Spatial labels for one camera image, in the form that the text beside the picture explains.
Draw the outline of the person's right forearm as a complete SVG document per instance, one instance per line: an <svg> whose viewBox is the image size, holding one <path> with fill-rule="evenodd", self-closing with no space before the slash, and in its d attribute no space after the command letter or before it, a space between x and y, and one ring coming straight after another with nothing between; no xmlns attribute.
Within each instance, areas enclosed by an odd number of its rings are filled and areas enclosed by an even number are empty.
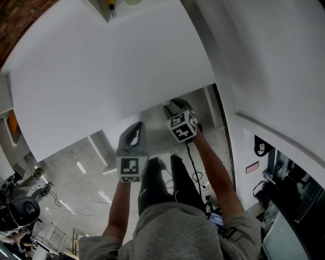
<svg viewBox="0 0 325 260"><path fill-rule="evenodd" d="M229 174L219 157L215 154L200 130L193 142L203 162L208 180L219 201L223 220L244 213Z"/></svg>

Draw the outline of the person's grey shirt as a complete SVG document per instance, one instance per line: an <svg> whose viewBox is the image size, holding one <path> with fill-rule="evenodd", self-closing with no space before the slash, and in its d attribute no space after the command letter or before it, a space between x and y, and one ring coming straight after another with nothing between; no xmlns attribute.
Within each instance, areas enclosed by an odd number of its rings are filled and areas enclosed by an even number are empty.
<svg viewBox="0 0 325 260"><path fill-rule="evenodd" d="M80 260L257 260L261 223L242 213L224 222L224 233L192 206L169 202L147 208L132 240L114 237L79 240Z"/></svg>

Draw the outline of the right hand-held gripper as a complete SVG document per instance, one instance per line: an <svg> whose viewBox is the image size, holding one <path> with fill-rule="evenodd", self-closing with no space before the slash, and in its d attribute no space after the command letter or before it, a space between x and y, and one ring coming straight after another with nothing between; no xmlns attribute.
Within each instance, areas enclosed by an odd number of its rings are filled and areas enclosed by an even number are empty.
<svg viewBox="0 0 325 260"><path fill-rule="evenodd" d="M171 100L178 110L172 112L164 105L164 114L167 118L166 126L178 143L190 142L197 135L201 127L188 101L175 98Z"/></svg>

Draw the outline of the tall white shelf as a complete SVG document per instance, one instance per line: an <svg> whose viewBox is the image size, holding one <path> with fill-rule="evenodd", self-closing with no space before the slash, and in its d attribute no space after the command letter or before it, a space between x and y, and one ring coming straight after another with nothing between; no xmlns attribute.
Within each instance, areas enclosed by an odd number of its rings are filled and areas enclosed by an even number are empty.
<svg viewBox="0 0 325 260"><path fill-rule="evenodd" d="M7 117L13 108L9 76L0 74L0 118Z"/></svg>

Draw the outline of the orange cushion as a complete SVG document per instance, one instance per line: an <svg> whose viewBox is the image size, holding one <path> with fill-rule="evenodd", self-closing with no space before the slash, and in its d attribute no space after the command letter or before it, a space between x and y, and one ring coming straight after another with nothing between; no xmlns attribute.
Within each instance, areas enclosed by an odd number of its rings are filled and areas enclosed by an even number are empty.
<svg viewBox="0 0 325 260"><path fill-rule="evenodd" d="M8 116L7 122L9 124L10 130L13 133L16 133L19 130L19 124L18 124L16 115L14 113L14 110L9 111L9 116Z"/></svg>

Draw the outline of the white chair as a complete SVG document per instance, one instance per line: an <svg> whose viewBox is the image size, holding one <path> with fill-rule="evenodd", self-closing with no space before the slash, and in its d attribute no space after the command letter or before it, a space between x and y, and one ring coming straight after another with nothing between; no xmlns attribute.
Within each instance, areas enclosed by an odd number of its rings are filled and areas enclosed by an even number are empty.
<svg viewBox="0 0 325 260"><path fill-rule="evenodd" d="M6 131L8 133L8 136L9 136L9 140L10 140L12 146L16 147L18 145L20 139L23 137L23 134L22 134L22 131L20 129L20 126L19 126L19 130L16 133L13 133L10 130L9 124L7 122L7 119L8 119L8 116L9 116L9 111L6 114L6 116L3 118L3 121L4 121L4 124L5 124Z"/></svg>

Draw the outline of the plastic cup with straw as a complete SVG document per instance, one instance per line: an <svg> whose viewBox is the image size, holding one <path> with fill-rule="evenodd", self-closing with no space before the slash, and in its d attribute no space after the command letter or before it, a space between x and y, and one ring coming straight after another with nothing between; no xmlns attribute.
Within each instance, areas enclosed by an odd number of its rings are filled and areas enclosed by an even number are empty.
<svg viewBox="0 0 325 260"><path fill-rule="evenodd" d="M271 173L269 173L267 170L263 171L262 176L263 176L266 183L271 182L274 185L276 185L276 183L272 180L273 175Z"/></svg>

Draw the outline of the white desk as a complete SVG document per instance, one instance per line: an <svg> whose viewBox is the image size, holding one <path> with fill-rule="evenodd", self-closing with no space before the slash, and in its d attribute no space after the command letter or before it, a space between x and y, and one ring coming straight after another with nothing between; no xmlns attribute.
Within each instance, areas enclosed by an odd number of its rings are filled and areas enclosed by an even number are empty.
<svg viewBox="0 0 325 260"><path fill-rule="evenodd" d="M59 0L6 60L14 112L37 161L214 82L180 0L116 4L117 16L105 20L88 0Z"/></svg>

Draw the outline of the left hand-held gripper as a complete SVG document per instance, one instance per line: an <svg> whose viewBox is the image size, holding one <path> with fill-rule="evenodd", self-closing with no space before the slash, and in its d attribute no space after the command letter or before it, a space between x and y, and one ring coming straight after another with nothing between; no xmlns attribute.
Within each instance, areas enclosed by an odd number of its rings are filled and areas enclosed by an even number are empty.
<svg viewBox="0 0 325 260"><path fill-rule="evenodd" d="M142 182L149 160L146 147L145 124L141 121L132 124L120 135L116 165L121 182Z"/></svg>

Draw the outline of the blue-screen device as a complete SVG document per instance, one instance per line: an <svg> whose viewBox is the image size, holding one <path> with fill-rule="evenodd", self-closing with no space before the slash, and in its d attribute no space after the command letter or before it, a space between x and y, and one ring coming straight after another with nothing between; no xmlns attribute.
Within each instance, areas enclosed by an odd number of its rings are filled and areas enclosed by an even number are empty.
<svg viewBox="0 0 325 260"><path fill-rule="evenodd" d="M223 227L223 218L219 214L211 213L209 218L211 222L213 222L215 225L219 227Z"/></svg>

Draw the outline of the black glass cabinet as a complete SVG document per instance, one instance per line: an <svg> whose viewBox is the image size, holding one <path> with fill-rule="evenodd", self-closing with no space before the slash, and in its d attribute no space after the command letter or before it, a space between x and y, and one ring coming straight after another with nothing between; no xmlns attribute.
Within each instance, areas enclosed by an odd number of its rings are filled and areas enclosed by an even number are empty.
<svg viewBox="0 0 325 260"><path fill-rule="evenodd" d="M263 179L253 196L264 211L260 260L325 260L325 188L280 151L268 153Z"/></svg>

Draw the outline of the wooden stool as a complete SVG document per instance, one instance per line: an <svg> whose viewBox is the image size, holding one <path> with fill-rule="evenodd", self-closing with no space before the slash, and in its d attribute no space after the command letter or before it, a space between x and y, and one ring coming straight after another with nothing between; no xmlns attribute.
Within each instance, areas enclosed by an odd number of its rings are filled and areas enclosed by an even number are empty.
<svg viewBox="0 0 325 260"><path fill-rule="evenodd" d="M77 246L78 246L78 231L73 228L73 237L72 237L72 254L77 256Z"/></svg>

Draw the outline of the grey metal frame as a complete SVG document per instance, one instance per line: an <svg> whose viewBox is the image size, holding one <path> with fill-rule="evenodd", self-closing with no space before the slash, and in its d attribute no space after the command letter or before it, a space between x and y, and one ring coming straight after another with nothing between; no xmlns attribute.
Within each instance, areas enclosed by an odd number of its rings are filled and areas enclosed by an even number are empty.
<svg viewBox="0 0 325 260"><path fill-rule="evenodd" d="M33 227L31 239L48 252L59 255L67 238L66 233L52 222L37 221Z"/></svg>

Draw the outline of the black bag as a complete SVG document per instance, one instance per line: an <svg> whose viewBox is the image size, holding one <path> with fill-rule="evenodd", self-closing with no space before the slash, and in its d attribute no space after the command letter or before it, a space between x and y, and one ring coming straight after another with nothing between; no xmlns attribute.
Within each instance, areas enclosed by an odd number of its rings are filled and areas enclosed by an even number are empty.
<svg viewBox="0 0 325 260"><path fill-rule="evenodd" d="M258 157L263 157L268 154L274 147L261 139L258 136L254 136L254 152Z"/></svg>

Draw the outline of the person's black trousers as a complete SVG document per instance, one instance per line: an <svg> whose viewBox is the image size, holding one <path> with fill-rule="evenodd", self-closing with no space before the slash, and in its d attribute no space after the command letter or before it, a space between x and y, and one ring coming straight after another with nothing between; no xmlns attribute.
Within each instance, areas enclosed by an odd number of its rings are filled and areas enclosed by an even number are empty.
<svg viewBox="0 0 325 260"><path fill-rule="evenodd" d="M170 161L174 185L173 194L167 191L161 174L159 158L156 157L148 161L138 196L139 215L152 205L167 202L180 202L206 212L202 197L191 180L182 159L177 155L171 155Z"/></svg>

